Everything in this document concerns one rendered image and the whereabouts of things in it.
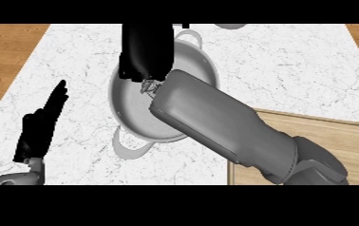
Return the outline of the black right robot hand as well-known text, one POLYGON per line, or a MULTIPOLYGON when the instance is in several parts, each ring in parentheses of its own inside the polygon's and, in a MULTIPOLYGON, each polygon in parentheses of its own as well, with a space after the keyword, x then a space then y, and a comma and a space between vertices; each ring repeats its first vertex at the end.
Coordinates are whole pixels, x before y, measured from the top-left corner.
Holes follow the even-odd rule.
POLYGON ((123 24, 123 52, 119 75, 142 83, 163 82, 175 63, 175 30, 172 24, 123 24))

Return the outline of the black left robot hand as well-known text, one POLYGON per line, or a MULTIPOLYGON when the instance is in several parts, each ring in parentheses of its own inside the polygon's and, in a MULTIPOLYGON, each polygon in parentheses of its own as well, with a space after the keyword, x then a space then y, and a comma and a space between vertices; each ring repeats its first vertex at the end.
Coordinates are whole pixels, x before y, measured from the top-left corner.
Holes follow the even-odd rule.
POLYGON ((54 88, 45 107, 23 117, 23 132, 14 154, 15 162, 45 157, 69 98, 67 81, 63 80, 54 88))

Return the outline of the pale wooden tray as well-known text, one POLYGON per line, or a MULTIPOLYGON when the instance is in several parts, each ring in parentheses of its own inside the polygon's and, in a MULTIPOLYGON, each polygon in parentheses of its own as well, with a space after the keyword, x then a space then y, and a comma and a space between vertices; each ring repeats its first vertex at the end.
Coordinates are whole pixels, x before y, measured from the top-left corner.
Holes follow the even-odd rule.
POLYGON ((359 185, 359 122, 256 109, 264 121, 292 136, 306 137, 339 158, 351 185, 359 185))

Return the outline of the grey round object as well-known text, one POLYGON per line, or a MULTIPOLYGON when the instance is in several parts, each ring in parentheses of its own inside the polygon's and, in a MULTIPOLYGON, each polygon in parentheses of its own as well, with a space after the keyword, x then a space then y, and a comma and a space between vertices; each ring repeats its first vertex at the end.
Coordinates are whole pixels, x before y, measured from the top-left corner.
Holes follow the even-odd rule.
POLYGON ((247 24, 215 24, 215 25, 224 29, 240 29, 246 27, 247 24))

